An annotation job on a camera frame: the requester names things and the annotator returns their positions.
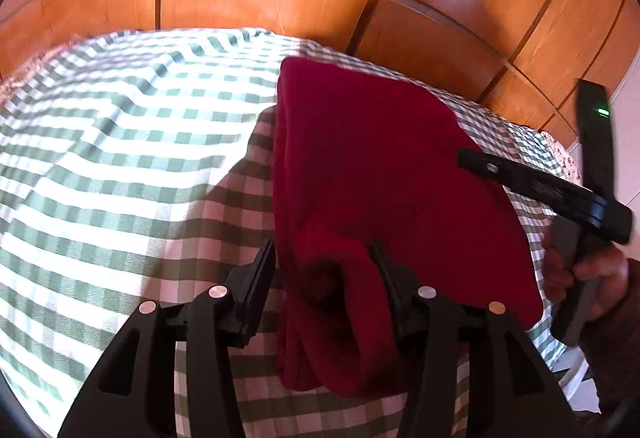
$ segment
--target folded red garment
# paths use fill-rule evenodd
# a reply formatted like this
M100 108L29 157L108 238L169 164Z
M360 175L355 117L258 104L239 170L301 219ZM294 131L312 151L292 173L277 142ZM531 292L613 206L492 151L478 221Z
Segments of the folded red garment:
M341 397L406 388L367 246L456 302L542 316L527 237L501 186L458 168L478 146L427 90L304 58L278 80L273 198L286 388Z

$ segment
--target checkered tablecloth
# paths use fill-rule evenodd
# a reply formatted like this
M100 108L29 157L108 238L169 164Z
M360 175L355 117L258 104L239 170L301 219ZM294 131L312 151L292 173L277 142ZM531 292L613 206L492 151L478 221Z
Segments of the checkered tablecloth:
M48 434L141 299L190 301L251 262L272 235L273 105L289 55L407 80L265 30L118 32L61 53L0 109L0 369ZM562 175L539 133L417 84L485 151ZM552 212L508 194L540 282ZM402 396L364 403L281 386L274 332L282 295L276 273L259 333L231 350L247 436L392 436ZM545 300L530 336L551 363L563 347L549 326ZM175 373L180 436L190 435L185 350L177 348ZM457 436L467 388L463 357Z

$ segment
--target dark sleeve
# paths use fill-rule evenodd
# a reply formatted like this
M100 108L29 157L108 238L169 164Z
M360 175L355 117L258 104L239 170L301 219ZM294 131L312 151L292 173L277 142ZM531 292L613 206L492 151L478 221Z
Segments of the dark sleeve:
M629 259L629 290L610 313L585 326L580 339L598 390L602 415L577 414L585 438L616 410L640 394L640 262Z

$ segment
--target person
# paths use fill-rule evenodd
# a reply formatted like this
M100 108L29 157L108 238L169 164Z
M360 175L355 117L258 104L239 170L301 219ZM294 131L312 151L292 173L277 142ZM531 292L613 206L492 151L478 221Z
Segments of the person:
M593 438L623 400L640 394L640 262L615 246L590 255L567 271L548 234L542 273L549 301L558 303L575 280L600 278L589 322L580 336L595 381L601 414L576 413L584 438Z

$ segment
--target metal pin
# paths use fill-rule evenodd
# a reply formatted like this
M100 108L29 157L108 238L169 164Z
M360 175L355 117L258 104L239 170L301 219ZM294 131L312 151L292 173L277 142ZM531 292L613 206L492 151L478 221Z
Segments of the metal pin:
M500 301L491 301L489 303L489 311L495 315L504 315L507 308Z
M437 290L431 286L420 286L418 288L418 297L423 299L433 299L437 294Z
M224 297L229 290L226 289L226 286L222 284L217 284L209 288L209 297L213 297L213 299L220 299Z
M156 309L156 303L153 301L144 301L139 307L140 313L143 315L149 315L149 313L153 313Z

